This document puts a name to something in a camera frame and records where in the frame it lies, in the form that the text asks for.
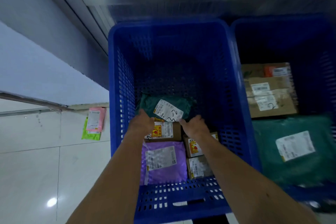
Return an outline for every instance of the forearm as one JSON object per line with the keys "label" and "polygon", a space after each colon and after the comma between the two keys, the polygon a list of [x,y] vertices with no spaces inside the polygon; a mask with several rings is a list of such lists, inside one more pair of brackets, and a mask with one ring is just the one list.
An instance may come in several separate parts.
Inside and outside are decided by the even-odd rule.
{"label": "forearm", "polygon": [[214,140],[195,139],[240,224],[317,223],[274,182]]}
{"label": "forearm", "polygon": [[127,132],[67,223],[133,223],[141,171],[140,135]]}

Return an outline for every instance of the blue basket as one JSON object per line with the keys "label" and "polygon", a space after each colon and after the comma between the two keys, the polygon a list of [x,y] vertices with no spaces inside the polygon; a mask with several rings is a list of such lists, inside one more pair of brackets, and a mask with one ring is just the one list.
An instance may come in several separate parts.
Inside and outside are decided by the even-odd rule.
{"label": "blue basket", "polygon": [[[236,45],[221,20],[126,23],[108,36],[111,154],[141,92],[193,97],[220,142],[259,169]],[[188,205],[174,206],[187,201]],[[166,223],[230,212],[215,178],[141,186],[136,223]]]}
{"label": "blue basket", "polygon": [[[331,112],[336,121],[336,49],[333,27],[322,16],[238,19],[231,25],[240,61],[289,62],[301,114]],[[336,184],[284,190],[297,201],[336,199]]]}

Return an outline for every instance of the floor tile grout line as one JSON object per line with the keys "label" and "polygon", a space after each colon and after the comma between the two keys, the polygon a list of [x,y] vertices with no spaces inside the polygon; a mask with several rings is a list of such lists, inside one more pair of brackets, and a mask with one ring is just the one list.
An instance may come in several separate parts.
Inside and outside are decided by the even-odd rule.
{"label": "floor tile grout line", "polygon": [[57,221],[57,210],[58,210],[58,184],[60,183],[60,159],[61,159],[61,146],[59,146],[59,149],[58,149],[58,179],[57,179],[56,221]]}
{"label": "floor tile grout line", "polygon": [[36,148],[36,149],[29,149],[29,150],[20,150],[20,151],[0,152],[0,154],[6,154],[6,153],[12,153],[12,152],[21,152],[21,151],[42,150],[42,149],[49,149],[49,148],[57,148],[57,147],[65,147],[65,146],[73,146],[73,145],[81,145],[81,144],[91,144],[91,143],[100,143],[100,142],[109,142],[109,140],[106,140],[106,141],[95,141],[95,142],[89,142],[89,143],[67,144],[67,145],[51,146],[51,147]]}

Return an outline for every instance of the lime green mailer bag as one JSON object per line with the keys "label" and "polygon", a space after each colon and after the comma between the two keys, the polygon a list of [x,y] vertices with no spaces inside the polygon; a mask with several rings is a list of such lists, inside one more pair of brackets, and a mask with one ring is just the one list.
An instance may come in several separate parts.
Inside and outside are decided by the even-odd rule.
{"label": "lime green mailer bag", "polygon": [[86,130],[86,125],[87,125],[87,120],[88,117],[86,117],[84,121],[84,128],[83,128],[83,133],[82,133],[82,139],[90,139],[90,140],[100,140],[100,132],[92,132],[92,131],[87,131]]}
{"label": "lime green mailer bag", "polygon": [[193,103],[194,100],[191,98],[142,94],[141,100],[135,110],[135,114],[142,108],[149,117],[155,117],[169,122],[178,121],[181,118],[189,118]]}
{"label": "lime green mailer bag", "polygon": [[263,174],[284,185],[336,182],[336,146],[327,116],[254,120]]}

